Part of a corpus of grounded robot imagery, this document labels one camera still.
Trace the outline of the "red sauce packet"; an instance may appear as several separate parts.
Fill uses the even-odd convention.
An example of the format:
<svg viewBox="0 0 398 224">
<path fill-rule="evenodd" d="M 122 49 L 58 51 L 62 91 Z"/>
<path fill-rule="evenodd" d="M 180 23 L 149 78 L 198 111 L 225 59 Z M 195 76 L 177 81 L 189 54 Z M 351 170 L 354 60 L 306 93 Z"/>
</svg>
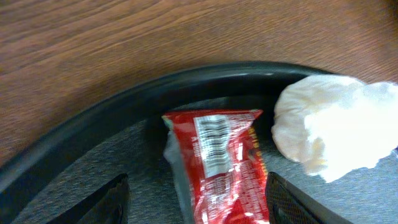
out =
<svg viewBox="0 0 398 224">
<path fill-rule="evenodd" d="M 163 115 L 180 145 L 195 224 L 269 222 L 267 170 L 252 126 L 261 114 L 190 110 Z"/>
</svg>

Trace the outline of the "white tissue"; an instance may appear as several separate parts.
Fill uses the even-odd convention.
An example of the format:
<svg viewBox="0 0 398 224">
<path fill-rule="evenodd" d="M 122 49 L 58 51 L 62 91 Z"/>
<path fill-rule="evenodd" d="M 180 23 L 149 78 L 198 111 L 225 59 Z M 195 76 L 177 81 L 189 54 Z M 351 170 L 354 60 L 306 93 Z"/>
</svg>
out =
<svg viewBox="0 0 398 224">
<path fill-rule="evenodd" d="M 397 148 L 395 83 L 312 75 L 287 86 L 274 113 L 279 152 L 325 182 L 372 169 Z"/>
</svg>

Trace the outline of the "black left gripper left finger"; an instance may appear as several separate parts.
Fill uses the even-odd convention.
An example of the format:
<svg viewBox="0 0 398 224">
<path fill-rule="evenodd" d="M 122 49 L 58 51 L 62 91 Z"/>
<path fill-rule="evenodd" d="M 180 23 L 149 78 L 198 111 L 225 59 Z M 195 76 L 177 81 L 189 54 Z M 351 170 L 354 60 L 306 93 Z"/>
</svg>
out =
<svg viewBox="0 0 398 224">
<path fill-rule="evenodd" d="M 48 224 L 127 224 L 130 188 L 127 174 L 119 174 Z"/>
</svg>

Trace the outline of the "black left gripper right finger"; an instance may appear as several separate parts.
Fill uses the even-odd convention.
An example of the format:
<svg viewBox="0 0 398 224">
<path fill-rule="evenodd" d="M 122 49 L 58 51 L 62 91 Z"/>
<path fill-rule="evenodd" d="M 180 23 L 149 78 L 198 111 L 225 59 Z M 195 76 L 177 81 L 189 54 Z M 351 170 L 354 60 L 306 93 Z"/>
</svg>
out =
<svg viewBox="0 0 398 224">
<path fill-rule="evenodd" d="M 275 172 L 265 189 L 269 222 L 273 224 L 352 224 Z"/>
</svg>

